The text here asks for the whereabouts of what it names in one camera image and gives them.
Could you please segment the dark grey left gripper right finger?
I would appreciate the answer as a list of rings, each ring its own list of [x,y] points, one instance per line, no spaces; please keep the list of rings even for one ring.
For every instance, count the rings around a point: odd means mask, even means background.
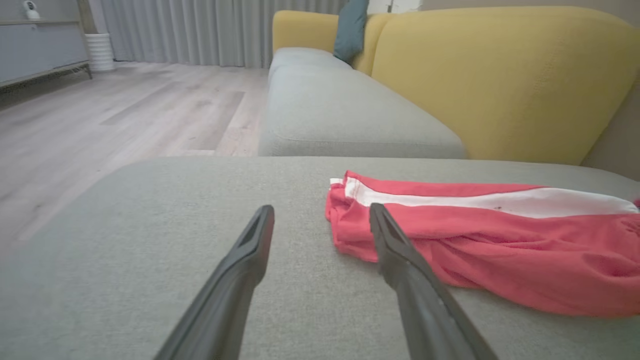
[[[495,360],[432,267],[381,203],[369,208],[378,271],[397,296],[412,360]]]

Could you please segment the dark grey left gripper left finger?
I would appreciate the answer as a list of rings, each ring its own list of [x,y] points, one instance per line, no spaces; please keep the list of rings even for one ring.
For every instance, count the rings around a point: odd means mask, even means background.
[[[268,266],[275,211],[256,210],[158,351],[157,360],[237,360],[253,293]]]

